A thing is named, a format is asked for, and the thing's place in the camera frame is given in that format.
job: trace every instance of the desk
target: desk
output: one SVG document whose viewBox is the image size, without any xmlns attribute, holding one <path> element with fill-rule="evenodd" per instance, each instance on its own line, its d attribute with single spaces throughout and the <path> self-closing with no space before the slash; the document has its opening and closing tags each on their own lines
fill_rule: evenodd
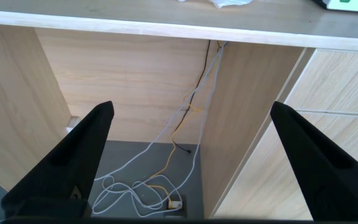
<svg viewBox="0 0 358 224">
<path fill-rule="evenodd" d="M 358 159 L 358 13 L 307 0 L 0 0 L 0 184 L 102 101 L 116 108 L 109 139 L 152 141 L 194 89 L 208 39 L 207 64 L 230 43 L 201 143 L 205 217 L 311 218 L 269 110 L 288 103 Z M 201 116 L 177 142 L 196 143 Z"/>
</svg>

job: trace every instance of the light wood surface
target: light wood surface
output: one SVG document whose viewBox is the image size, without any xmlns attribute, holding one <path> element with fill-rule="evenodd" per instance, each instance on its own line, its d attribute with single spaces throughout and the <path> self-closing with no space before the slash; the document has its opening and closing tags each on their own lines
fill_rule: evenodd
<svg viewBox="0 0 358 224">
<path fill-rule="evenodd" d="M 358 161 L 358 117 L 311 113 L 301 115 Z M 216 212 L 216 216 L 311 219 L 272 123 Z"/>
<path fill-rule="evenodd" d="M 318 49 L 286 103 L 299 110 L 358 113 L 358 52 Z"/>
<path fill-rule="evenodd" d="M 0 24 L 358 50 L 358 13 L 310 0 L 0 0 Z"/>
<path fill-rule="evenodd" d="M 73 116 L 84 118 L 111 100 L 115 115 L 108 139 L 151 142 L 190 94 L 201 75 L 207 40 L 37 29 L 39 39 Z M 216 55 L 212 42 L 209 61 Z M 193 105 L 203 108 L 207 80 Z M 184 107 L 157 142 L 171 142 Z M 176 142 L 196 144 L 202 113 L 191 118 Z"/>
<path fill-rule="evenodd" d="M 21 180 L 70 118 L 34 29 L 0 26 L 0 185 L 9 190 Z"/>
<path fill-rule="evenodd" d="M 201 143 L 206 218 L 224 196 L 303 52 L 296 47 L 227 45 Z"/>
</svg>

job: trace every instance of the yellow cable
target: yellow cable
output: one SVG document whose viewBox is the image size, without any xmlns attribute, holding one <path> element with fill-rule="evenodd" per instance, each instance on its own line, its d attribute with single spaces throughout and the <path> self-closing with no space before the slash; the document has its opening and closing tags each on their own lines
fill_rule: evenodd
<svg viewBox="0 0 358 224">
<path fill-rule="evenodd" d="M 146 184 L 146 186 L 148 186 L 148 187 L 160 188 L 160 189 L 164 190 L 164 191 L 165 191 L 165 193 L 168 195 L 168 191 L 165 189 L 165 187 L 158 186 L 158 185 L 147 185 L 147 184 Z"/>
<path fill-rule="evenodd" d="M 191 109 L 193 109 L 193 112 L 191 112 L 191 114 L 190 114 L 187 118 L 183 119 L 183 121 L 179 124 L 178 128 L 172 133 L 172 135 L 171 135 L 171 142 L 172 142 L 172 145 L 173 145 L 173 149 L 172 149 L 171 154 L 170 154 L 169 157 L 168 157 L 167 164 L 165 165 L 165 167 L 164 167 L 162 170 L 160 170 L 160 171 L 156 172 L 155 174 L 153 174 L 152 176 L 150 176 L 149 179 L 155 177 L 156 175 L 159 175 L 160 173 L 162 173 L 163 171 L 165 171 L 165 170 L 167 169 L 167 167 L 168 167 L 168 165 L 169 165 L 169 162 L 170 162 L 170 160 L 171 160 L 172 154 L 173 154 L 173 153 L 175 152 L 175 150 L 177 149 L 177 146 L 176 146 L 175 143 L 173 142 L 173 137 L 174 137 L 174 136 L 176 135 L 176 133 L 181 129 L 181 127 L 183 126 L 183 124 L 184 124 L 188 119 L 190 119 L 196 112 L 204 111 L 204 110 L 201 110 L 201 109 L 198 109 L 198 108 L 192 106 L 192 105 L 189 104 L 189 103 L 188 103 L 187 105 L 188 105 Z M 167 191 L 164 187 L 162 187 L 162 186 L 158 186 L 158 185 L 147 185 L 147 186 L 163 189 L 163 190 L 165 191 L 165 193 L 168 195 L 168 191 Z"/>
<path fill-rule="evenodd" d="M 179 125 L 178 129 L 177 129 L 175 132 L 173 132 L 173 134 L 172 134 L 172 136 L 171 136 L 171 142 L 172 142 L 172 144 L 173 144 L 173 150 L 172 150 L 171 154 L 170 154 L 169 157 L 168 157 L 167 164 L 165 165 L 165 167 L 164 167 L 162 170 L 158 171 L 157 173 L 155 173 L 154 175 L 152 175 L 150 178 L 153 178 L 153 177 L 155 177 L 156 175 L 159 175 L 160 173 L 162 173 L 164 170 L 167 169 L 167 167 L 168 167 L 168 165 L 169 165 L 169 161 L 170 161 L 170 159 L 171 159 L 171 157 L 172 157 L 172 154 L 173 154 L 173 152 L 175 152 L 175 150 L 176 150 L 176 148 L 177 148 L 176 145 L 175 145 L 175 143 L 173 142 L 173 137 L 174 137 L 175 134 L 180 130 L 180 128 L 183 126 L 183 124 L 184 124 L 189 118 L 191 118 L 196 112 L 197 112 L 196 110 L 194 110 L 193 112 L 191 112 L 191 114 L 190 114 L 187 118 L 185 118 L 185 119 L 182 121 L 182 123 Z"/>
</svg>

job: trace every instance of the black plastic object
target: black plastic object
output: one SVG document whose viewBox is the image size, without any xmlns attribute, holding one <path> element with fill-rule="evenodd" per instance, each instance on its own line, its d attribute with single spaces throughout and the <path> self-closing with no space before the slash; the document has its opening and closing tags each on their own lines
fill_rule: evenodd
<svg viewBox="0 0 358 224">
<path fill-rule="evenodd" d="M 2 199 L 5 217 L 90 216 L 88 197 L 114 116 L 96 106 Z"/>
<path fill-rule="evenodd" d="M 358 221 L 358 162 L 291 107 L 270 115 L 314 221 Z"/>
<path fill-rule="evenodd" d="M 321 6 L 323 9 L 327 9 L 327 4 L 323 0 L 313 0 L 316 4 Z"/>
</svg>

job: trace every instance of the black cable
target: black cable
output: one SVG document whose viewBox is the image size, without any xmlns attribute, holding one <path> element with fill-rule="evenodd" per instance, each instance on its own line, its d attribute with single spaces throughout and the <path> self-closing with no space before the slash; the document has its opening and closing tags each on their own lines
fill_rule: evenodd
<svg viewBox="0 0 358 224">
<path fill-rule="evenodd" d="M 173 141 L 173 143 L 176 145 L 176 146 L 178 146 L 180 149 L 182 149 L 182 150 L 184 150 L 184 151 L 186 151 L 186 152 L 188 152 L 188 153 L 191 153 L 191 151 L 190 150 L 188 150 L 188 149 L 185 149 L 184 147 L 181 147 L 178 143 L 176 143 L 174 140 L 172 140 Z"/>
<path fill-rule="evenodd" d="M 208 41 L 208 46 L 207 46 L 206 54 L 205 54 L 204 69 L 203 69 L 203 71 L 201 72 L 201 75 L 200 75 L 200 77 L 199 77 L 199 79 L 198 79 L 196 88 L 200 85 L 200 81 L 201 81 L 201 79 L 202 79 L 202 77 L 203 77 L 203 75 L 204 75 L 205 69 L 206 69 L 206 62 L 208 61 L 208 53 L 209 53 L 209 46 L 210 46 L 210 45 L 211 45 L 211 40 Z M 191 95 L 189 105 L 191 105 L 191 102 L 193 101 L 194 95 L 195 95 L 195 93 L 193 93 L 193 94 Z M 180 124 L 182 124 L 182 122 L 183 122 L 183 120 L 185 119 L 185 117 L 186 117 L 187 113 L 189 112 L 189 110 L 190 110 L 190 106 L 187 107 L 187 109 L 186 109 L 186 111 L 185 111 L 185 114 L 184 114 L 183 117 L 181 118 L 181 120 L 180 120 L 178 126 L 175 128 L 175 131 L 179 128 Z M 191 153 L 190 150 L 185 149 L 185 148 L 179 146 L 179 145 L 178 145 L 177 143 L 175 143 L 175 142 L 173 142 L 173 143 L 174 143 L 175 145 L 177 145 L 180 149 L 182 149 L 182 150 L 184 150 L 184 151 L 186 151 L 186 152 L 188 152 L 188 153 Z"/>
</svg>

